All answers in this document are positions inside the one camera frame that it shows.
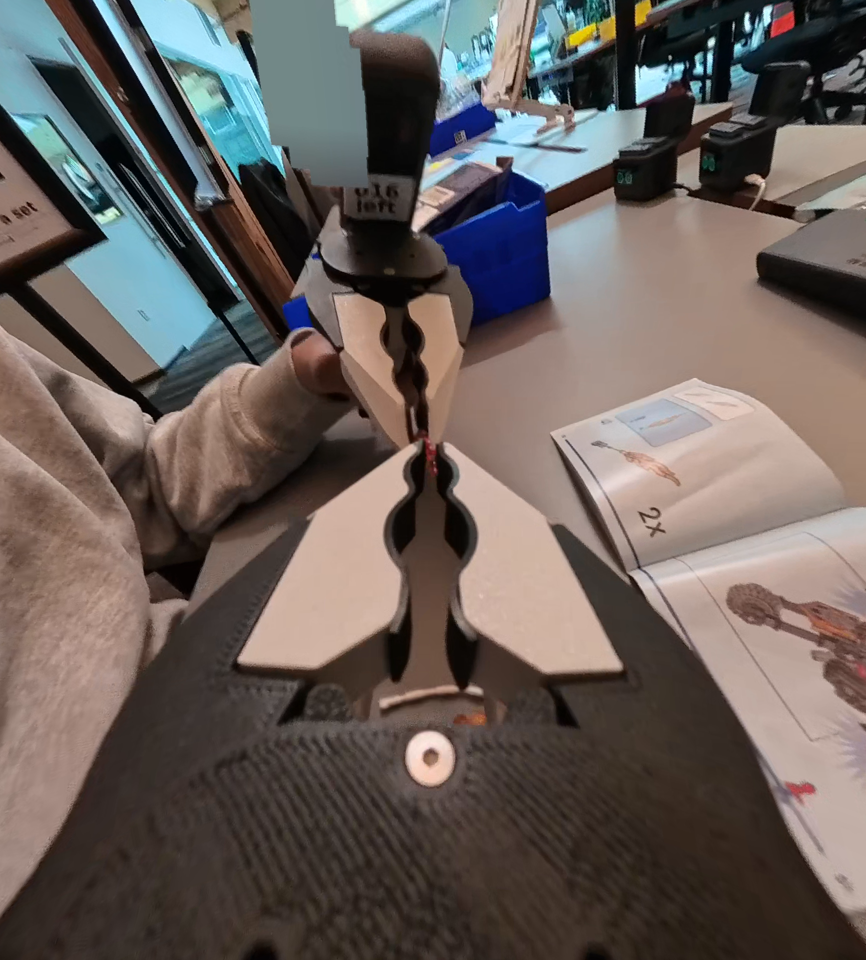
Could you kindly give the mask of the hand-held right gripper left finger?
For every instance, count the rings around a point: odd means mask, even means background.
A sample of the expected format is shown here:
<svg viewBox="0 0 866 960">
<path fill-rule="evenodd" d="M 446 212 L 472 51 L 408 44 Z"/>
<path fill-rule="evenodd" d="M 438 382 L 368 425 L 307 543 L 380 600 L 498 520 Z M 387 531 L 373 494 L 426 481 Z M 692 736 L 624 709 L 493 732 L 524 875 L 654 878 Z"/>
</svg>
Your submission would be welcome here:
<svg viewBox="0 0 866 960">
<path fill-rule="evenodd" d="M 408 445 L 316 510 L 242 650 L 237 669 L 337 687 L 366 721 L 375 690 L 398 681 L 413 634 L 404 553 L 416 535 L 422 444 Z"/>
</svg>

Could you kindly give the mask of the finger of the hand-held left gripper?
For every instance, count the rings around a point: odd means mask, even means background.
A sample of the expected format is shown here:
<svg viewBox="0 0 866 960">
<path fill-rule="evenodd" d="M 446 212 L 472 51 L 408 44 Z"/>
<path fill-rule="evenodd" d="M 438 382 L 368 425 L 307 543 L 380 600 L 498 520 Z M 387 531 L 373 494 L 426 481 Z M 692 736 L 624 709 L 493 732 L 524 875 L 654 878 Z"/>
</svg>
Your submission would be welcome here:
<svg viewBox="0 0 866 960">
<path fill-rule="evenodd" d="M 414 357 L 418 423 L 431 443 L 443 441 L 463 361 L 448 294 L 427 293 L 407 306 Z"/>
<path fill-rule="evenodd" d="M 393 360 L 383 343 L 387 325 L 384 306 L 357 293 L 333 295 L 342 340 L 343 376 L 360 408 L 398 449 L 413 441 L 406 402 L 395 383 Z"/>
</svg>

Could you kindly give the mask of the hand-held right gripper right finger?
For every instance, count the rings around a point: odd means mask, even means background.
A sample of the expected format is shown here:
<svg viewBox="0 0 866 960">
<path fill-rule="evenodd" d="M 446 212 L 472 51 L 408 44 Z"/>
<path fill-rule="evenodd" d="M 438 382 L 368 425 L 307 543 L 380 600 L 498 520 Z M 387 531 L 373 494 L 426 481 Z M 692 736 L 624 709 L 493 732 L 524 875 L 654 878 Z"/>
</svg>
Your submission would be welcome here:
<svg viewBox="0 0 866 960">
<path fill-rule="evenodd" d="M 458 562 L 444 636 L 457 688 L 507 705 L 525 691 L 623 676 L 559 529 L 448 442 L 437 484 Z"/>
</svg>

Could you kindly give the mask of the lego instruction booklet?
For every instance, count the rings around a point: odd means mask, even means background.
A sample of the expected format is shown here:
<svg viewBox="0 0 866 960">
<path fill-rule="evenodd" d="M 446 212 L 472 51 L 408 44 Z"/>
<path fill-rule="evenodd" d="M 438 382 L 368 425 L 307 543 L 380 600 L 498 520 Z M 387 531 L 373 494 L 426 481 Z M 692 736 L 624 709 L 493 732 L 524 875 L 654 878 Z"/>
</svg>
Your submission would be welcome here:
<svg viewBox="0 0 866 960">
<path fill-rule="evenodd" d="M 766 405 L 698 379 L 551 437 L 744 725 L 815 872 L 866 911 L 866 508 Z"/>
</svg>

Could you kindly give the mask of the person's left forearm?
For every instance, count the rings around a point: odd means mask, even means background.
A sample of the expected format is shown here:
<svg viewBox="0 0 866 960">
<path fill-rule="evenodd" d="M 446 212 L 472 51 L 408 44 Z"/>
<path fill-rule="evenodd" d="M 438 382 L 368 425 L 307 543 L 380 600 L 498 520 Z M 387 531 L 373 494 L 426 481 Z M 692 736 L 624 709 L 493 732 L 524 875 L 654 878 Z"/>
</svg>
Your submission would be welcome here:
<svg viewBox="0 0 866 960">
<path fill-rule="evenodd" d="M 228 368 L 151 427 L 143 493 L 123 493 L 150 566 L 207 546 L 236 510 L 301 466 L 347 412 L 344 398 L 302 382 L 297 353 L 285 346 L 262 366 Z"/>
</svg>

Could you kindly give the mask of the person's left hand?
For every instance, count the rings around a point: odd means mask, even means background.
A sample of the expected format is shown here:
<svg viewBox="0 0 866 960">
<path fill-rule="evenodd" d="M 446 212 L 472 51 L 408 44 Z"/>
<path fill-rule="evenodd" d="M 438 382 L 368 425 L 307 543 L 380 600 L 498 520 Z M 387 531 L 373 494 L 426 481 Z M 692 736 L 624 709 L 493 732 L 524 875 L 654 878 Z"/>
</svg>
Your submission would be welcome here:
<svg viewBox="0 0 866 960">
<path fill-rule="evenodd" d="M 324 401 L 358 407 L 344 379 L 340 354 L 319 331 L 295 330 L 291 335 L 290 354 L 295 375 L 307 392 Z"/>
</svg>

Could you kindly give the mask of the large blue plastic bin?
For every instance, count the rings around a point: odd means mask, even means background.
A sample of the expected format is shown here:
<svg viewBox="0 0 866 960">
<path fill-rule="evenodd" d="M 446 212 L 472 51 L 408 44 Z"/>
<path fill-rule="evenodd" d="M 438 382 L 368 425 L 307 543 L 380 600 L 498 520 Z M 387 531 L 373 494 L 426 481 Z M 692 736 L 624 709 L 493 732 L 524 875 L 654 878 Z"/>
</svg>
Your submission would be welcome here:
<svg viewBox="0 0 866 960">
<path fill-rule="evenodd" d="M 401 215 L 421 189 L 409 176 L 378 174 L 367 187 L 345 189 L 346 225 L 361 221 L 403 226 Z M 550 295 L 546 194 L 537 182 L 511 172 L 503 202 L 431 237 L 457 268 L 472 298 L 473 327 Z"/>
</svg>

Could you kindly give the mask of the tilted instruction board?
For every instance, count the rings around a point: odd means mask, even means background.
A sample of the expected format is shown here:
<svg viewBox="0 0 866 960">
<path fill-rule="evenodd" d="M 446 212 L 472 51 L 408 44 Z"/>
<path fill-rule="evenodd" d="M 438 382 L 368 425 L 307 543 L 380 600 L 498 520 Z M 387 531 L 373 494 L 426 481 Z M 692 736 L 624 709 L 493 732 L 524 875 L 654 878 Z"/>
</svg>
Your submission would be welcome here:
<svg viewBox="0 0 866 960">
<path fill-rule="evenodd" d="M 575 127 L 575 114 L 568 104 L 547 104 L 525 96 L 530 57 L 538 17 L 537 1 L 500 1 L 491 66 L 483 80 L 481 101 L 492 111 L 540 117 L 538 136 Z"/>
</svg>

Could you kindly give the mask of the black metal pole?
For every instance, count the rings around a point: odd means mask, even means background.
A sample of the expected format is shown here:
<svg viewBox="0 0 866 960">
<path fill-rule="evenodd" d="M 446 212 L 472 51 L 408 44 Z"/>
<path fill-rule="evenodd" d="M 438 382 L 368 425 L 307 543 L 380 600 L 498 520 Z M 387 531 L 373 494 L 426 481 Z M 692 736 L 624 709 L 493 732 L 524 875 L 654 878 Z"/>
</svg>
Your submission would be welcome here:
<svg viewBox="0 0 866 960">
<path fill-rule="evenodd" d="M 635 7 L 635 1 L 614 2 L 614 104 L 619 112 L 630 111 L 637 106 L 638 39 Z"/>
</svg>

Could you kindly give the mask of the black charger with green lights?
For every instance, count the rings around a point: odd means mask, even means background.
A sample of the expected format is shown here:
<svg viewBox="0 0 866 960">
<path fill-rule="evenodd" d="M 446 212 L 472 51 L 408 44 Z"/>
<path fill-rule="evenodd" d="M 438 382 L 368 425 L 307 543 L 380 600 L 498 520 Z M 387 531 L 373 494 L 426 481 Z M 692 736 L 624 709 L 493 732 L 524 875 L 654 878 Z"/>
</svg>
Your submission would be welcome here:
<svg viewBox="0 0 866 960">
<path fill-rule="evenodd" d="M 678 140 L 642 137 L 619 150 L 612 163 L 615 198 L 623 203 L 649 202 L 678 183 Z"/>
<path fill-rule="evenodd" d="M 701 140 L 700 185 L 724 193 L 739 190 L 750 176 L 772 169 L 775 130 L 730 121 L 713 125 Z"/>
</svg>

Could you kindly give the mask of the black upright device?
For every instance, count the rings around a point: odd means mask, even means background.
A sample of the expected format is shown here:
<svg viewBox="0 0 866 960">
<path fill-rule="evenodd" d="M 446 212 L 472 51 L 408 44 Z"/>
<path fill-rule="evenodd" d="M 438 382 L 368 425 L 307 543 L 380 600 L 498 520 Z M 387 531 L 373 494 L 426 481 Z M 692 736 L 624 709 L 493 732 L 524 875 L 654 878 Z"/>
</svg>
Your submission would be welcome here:
<svg viewBox="0 0 866 960">
<path fill-rule="evenodd" d="M 756 76 L 748 113 L 777 127 L 795 119 L 811 76 L 810 63 L 805 60 L 767 63 Z"/>
<path fill-rule="evenodd" d="M 696 100 L 685 88 L 667 90 L 644 104 L 642 137 L 647 140 L 684 140 L 693 126 Z"/>
</svg>

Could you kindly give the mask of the framed marker poster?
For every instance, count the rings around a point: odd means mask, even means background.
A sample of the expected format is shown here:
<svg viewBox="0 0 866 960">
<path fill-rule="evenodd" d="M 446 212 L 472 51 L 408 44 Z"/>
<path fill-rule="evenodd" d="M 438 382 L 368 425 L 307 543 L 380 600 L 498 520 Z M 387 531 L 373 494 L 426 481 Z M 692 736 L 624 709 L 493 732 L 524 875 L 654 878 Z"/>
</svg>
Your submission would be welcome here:
<svg viewBox="0 0 866 960">
<path fill-rule="evenodd" d="M 105 236 L 0 105 L 0 296 Z"/>
</svg>

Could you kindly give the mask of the black flat case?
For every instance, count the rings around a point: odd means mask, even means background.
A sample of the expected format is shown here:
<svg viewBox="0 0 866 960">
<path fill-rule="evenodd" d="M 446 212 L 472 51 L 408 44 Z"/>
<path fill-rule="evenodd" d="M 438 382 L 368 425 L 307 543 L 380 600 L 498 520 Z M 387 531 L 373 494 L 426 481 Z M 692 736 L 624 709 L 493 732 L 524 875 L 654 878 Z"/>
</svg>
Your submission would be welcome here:
<svg viewBox="0 0 866 960">
<path fill-rule="evenodd" d="M 762 282 L 866 321 L 866 211 L 836 210 L 764 248 Z"/>
</svg>

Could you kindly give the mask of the silver laptop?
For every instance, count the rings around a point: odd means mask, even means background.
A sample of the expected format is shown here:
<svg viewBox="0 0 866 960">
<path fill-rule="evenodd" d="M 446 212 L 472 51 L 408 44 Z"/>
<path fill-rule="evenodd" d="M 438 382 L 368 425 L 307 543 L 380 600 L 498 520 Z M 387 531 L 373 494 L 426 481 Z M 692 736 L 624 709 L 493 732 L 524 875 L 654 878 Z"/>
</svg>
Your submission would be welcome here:
<svg viewBox="0 0 866 960">
<path fill-rule="evenodd" d="M 809 223 L 840 210 L 866 214 L 866 162 L 806 188 L 795 207 L 794 219 Z"/>
</svg>

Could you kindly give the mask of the wooden post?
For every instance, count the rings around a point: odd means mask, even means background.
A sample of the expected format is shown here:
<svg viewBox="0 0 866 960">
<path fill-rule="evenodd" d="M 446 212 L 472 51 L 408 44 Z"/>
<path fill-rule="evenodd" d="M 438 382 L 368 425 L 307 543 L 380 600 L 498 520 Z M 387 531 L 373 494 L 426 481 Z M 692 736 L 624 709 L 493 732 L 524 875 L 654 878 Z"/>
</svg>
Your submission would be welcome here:
<svg viewBox="0 0 866 960">
<path fill-rule="evenodd" d="M 71 58 L 98 82 L 274 342 L 294 283 L 131 2 L 48 1 Z"/>
</svg>

